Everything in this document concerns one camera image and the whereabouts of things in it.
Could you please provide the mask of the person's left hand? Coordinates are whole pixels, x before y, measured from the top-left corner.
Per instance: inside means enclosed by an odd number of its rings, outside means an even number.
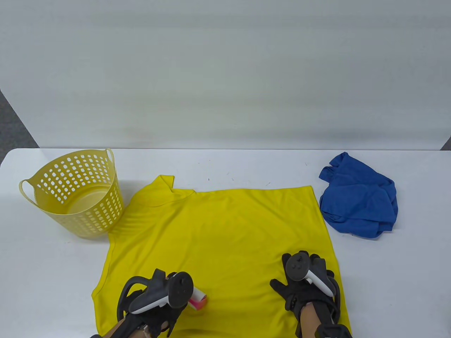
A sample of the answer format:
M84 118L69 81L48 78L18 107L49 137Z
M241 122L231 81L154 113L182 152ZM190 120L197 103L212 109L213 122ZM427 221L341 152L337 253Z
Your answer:
M151 278L131 277L123 287L117 306L121 321L113 337L129 338L135 331L148 328L151 337L158 337L167 323L170 336L178 317L193 293L193 280L186 272L171 273L155 269Z

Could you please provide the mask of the person's right hand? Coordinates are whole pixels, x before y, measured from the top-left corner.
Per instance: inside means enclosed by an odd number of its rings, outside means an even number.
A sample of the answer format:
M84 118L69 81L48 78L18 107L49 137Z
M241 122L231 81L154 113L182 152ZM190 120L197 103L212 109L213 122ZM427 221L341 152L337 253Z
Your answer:
M334 311L336 306L333 297L328 297L317 286L307 281L295 281L285 272L287 284L272 279L270 286L285 300L285 309L294 314L300 314L308 303L325 304L329 310Z

